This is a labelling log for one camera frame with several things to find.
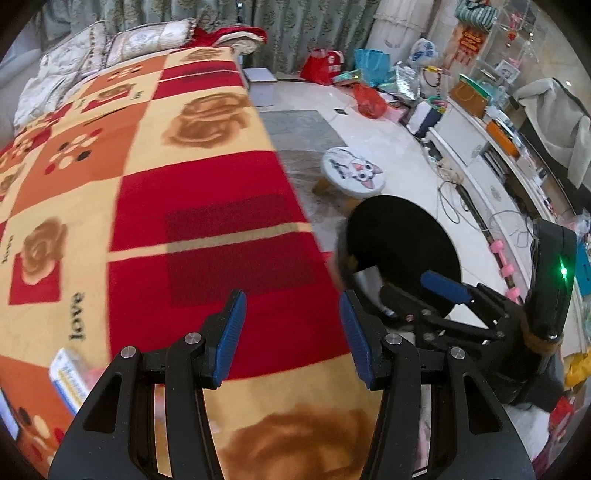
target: white box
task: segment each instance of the white box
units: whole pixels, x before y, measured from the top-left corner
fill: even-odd
[[[244,69],[248,80],[248,95],[254,106],[272,106],[277,79],[268,69]]]
[[[84,381],[86,371],[80,355],[68,348],[60,348],[49,367],[51,383],[74,415],[90,393],[90,388]]]
[[[435,130],[467,166],[482,153],[487,143],[476,127],[452,105],[447,107]]]

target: plastic bag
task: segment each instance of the plastic bag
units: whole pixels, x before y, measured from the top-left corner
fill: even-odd
[[[591,230],[591,213],[583,209],[581,215],[577,215],[567,221],[562,221],[560,224],[575,232],[577,234],[577,243],[581,243],[583,237]]]
[[[410,50],[408,64],[417,69],[439,63],[439,53],[435,44],[425,38],[419,38]]]
[[[390,70],[390,55],[379,50],[355,50],[355,67],[363,72],[363,79],[375,87],[386,81]]]
[[[367,118],[380,118],[388,110],[388,104],[379,93],[363,83],[355,84],[353,95],[357,101],[359,113]]]
[[[359,69],[350,72],[339,73],[333,77],[333,85],[344,87],[353,83],[363,82],[363,72]]]
[[[300,77],[320,85],[332,85],[332,78],[340,73],[344,62],[345,58],[339,51],[315,48],[310,52]]]
[[[378,89],[394,95],[402,103],[413,106],[420,94],[417,71],[399,61],[388,73],[385,83]]]

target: pink dumbbell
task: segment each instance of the pink dumbbell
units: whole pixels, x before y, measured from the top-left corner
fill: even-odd
[[[491,243],[490,246],[491,252],[499,257],[499,260],[503,265],[501,268],[501,276],[503,278],[509,278],[511,275],[513,275],[513,273],[515,273],[515,267],[507,260],[507,257],[503,253],[504,248],[505,244],[503,243],[503,240],[497,240]]]
[[[521,297],[521,290],[519,287],[513,287],[512,289],[508,290],[507,293],[505,293],[505,297],[514,301],[516,304],[520,304],[521,302],[519,299]]]

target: gray rug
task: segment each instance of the gray rug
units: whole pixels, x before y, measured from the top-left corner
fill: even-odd
[[[312,188],[320,179],[320,161],[326,150],[345,147],[339,134],[315,110],[260,113],[283,169],[314,229],[323,252],[334,250],[337,226],[345,217],[340,206],[345,195],[330,188],[318,197]]]

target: small round stool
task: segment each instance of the small round stool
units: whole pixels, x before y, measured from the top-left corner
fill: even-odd
[[[334,147],[326,151],[320,163],[322,178],[313,191],[322,195],[330,185],[347,197],[343,213],[348,215],[361,200],[379,195],[386,179],[384,171],[349,147]]]

